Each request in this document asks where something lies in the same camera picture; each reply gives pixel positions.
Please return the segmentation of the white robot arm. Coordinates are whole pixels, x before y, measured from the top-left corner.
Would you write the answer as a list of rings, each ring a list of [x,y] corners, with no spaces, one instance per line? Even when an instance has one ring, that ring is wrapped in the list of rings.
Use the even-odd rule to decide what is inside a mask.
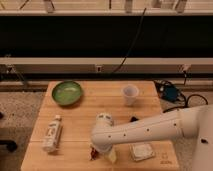
[[[108,113],[96,117],[91,131],[93,147],[108,153],[114,144],[196,137],[192,171],[213,171],[213,105],[170,111],[121,125]]]

